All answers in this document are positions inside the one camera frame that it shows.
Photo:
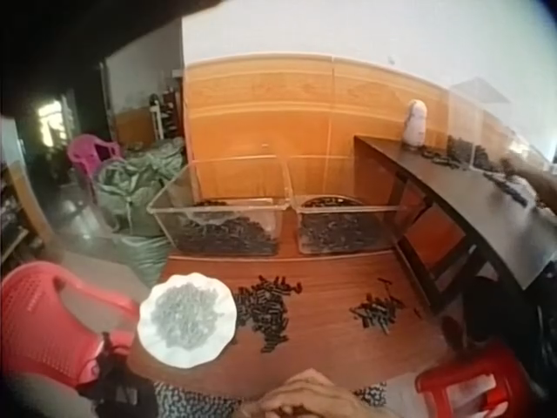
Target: white bottle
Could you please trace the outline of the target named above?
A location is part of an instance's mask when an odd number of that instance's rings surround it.
[[[419,148],[426,142],[427,107],[421,100],[411,100],[404,121],[402,143]]]

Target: plastic chair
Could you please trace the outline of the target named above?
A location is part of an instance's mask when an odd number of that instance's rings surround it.
[[[416,378],[415,386],[419,393],[426,394],[435,417],[453,418],[447,388],[484,375],[493,376],[495,387],[482,395],[481,412],[474,416],[531,416],[529,412],[533,406],[533,397],[526,372],[513,352],[498,341],[488,344],[470,357],[425,371]],[[501,408],[504,412],[497,415]]]
[[[116,293],[84,284],[73,273],[44,261],[25,264],[4,279],[2,291],[2,370],[34,373],[75,388],[97,377],[94,359],[103,339],[77,320],[62,304],[66,285],[117,308],[137,323],[138,304]],[[133,334],[110,333],[114,346],[129,351]]]
[[[95,135],[79,135],[68,145],[68,158],[74,165],[83,169],[90,181],[103,161],[98,155],[97,148],[106,149],[109,158],[122,158],[118,144],[115,142],[105,142]]]

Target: person's hand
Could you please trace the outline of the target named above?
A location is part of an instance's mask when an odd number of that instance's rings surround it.
[[[292,377],[260,401],[244,404],[243,410],[245,414],[236,415],[238,418],[394,418],[386,409],[368,407],[350,391],[334,386],[315,370]]]
[[[521,171],[526,167],[526,163],[522,159],[509,152],[505,157],[500,160],[501,168],[505,173],[505,176],[510,178],[514,175],[520,176]]]

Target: black object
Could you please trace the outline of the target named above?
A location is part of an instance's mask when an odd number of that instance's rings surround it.
[[[389,334],[389,327],[395,323],[397,319],[397,311],[405,309],[406,304],[391,295],[389,280],[379,278],[386,286],[388,296],[386,298],[374,297],[371,293],[366,295],[366,301],[360,303],[357,307],[350,308],[350,312],[354,314],[354,318],[361,320],[363,328],[370,326],[380,327],[385,335]]]
[[[391,286],[393,284],[390,280],[383,279],[382,277],[378,277],[377,280],[379,280],[381,283],[384,283],[385,285]]]
[[[130,371],[125,356],[118,354],[118,347],[111,344],[103,333],[103,349],[95,361],[98,378],[79,385],[77,392],[93,401],[99,418],[155,418],[158,416],[157,398],[153,383]]]
[[[321,197],[302,207],[355,207],[353,199]],[[302,246],[310,253],[357,253],[381,246],[383,226],[371,212],[303,213],[299,227]]]
[[[454,161],[462,164],[472,162],[473,144],[462,138],[454,138],[449,135],[446,142],[446,155]]]
[[[515,202],[517,202],[522,207],[526,207],[528,205],[528,200],[522,196],[518,191],[512,188],[508,182],[502,179],[498,179],[492,175],[492,173],[484,172],[484,177],[494,183],[497,188],[499,188],[502,192],[510,196]]]
[[[500,172],[500,168],[489,158],[486,148],[476,145],[473,166],[485,172]]]
[[[277,276],[274,280],[259,276],[258,284],[249,288],[239,287],[233,295],[238,311],[236,327],[244,327],[251,322],[253,332],[261,332],[265,338],[261,353],[270,353],[277,345],[288,341],[285,335],[288,309],[284,297],[302,290],[301,283],[291,286],[286,283],[285,276]]]
[[[195,206],[227,206],[225,202],[204,200]],[[184,216],[179,232],[174,232],[178,250],[201,255],[274,255],[279,243],[258,222],[223,210]]]
[[[427,148],[425,145],[422,145],[419,148],[419,155],[421,155],[425,159],[431,160],[432,163],[436,165],[443,165],[445,167],[449,167],[452,170],[458,170],[460,168],[464,169],[465,167],[460,164],[458,159],[452,159],[447,155],[443,155],[439,151],[432,150]]]

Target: finger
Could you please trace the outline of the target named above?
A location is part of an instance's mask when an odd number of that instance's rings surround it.
[[[265,411],[283,407],[302,407],[317,415],[334,415],[354,400],[343,389],[324,387],[306,381],[297,381],[287,388],[265,396],[259,406]]]
[[[251,418],[257,414],[261,414],[261,408],[256,402],[245,402],[238,408],[238,416],[242,418]]]
[[[289,406],[292,408],[303,408],[310,413],[317,415],[335,416],[340,410],[338,399],[329,398],[316,394],[309,389],[301,389],[294,392],[283,392],[276,394],[272,398],[261,402],[263,410],[276,410]]]
[[[263,396],[261,401],[265,399],[269,399],[272,396],[277,394],[286,393],[286,392],[295,392],[297,390],[307,389],[315,392],[316,394],[320,394],[322,396],[328,397],[336,397],[339,398],[341,396],[344,397],[351,397],[352,394],[343,388],[337,388],[335,386],[325,386],[318,383],[314,383],[312,381],[291,381],[290,383],[285,384],[280,388],[276,388]]]
[[[308,368],[302,373],[296,374],[295,376],[288,379],[286,383],[290,383],[293,381],[313,381],[321,385],[332,386],[332,382],[314,368]]]

